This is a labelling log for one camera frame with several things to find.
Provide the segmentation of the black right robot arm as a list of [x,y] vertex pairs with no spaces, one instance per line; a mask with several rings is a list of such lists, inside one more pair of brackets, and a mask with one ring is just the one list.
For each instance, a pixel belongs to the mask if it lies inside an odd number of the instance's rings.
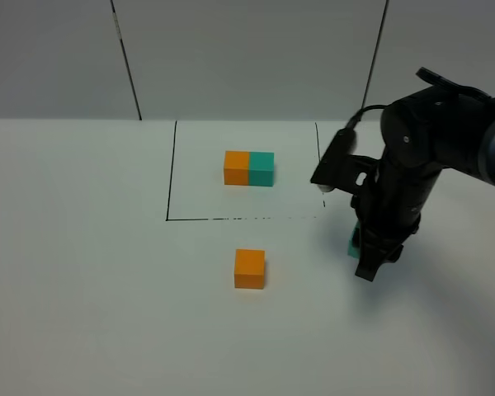
[[356,276],[367,281],[399,259],[443,170],[495,186],[495,97],[426,68],[417,76],[430,86],[384,108],[384,151],[351,201]]

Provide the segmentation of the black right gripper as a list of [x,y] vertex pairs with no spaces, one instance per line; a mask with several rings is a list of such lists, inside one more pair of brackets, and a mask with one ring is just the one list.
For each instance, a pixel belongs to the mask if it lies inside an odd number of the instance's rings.
[[436,165],[409,168],[380,163],[351,198],[357,224],[351,246],[358,258],[355,275],[373,281],[380,267],[396,262],[403,242],[416,233],[421,211],[440,176]]

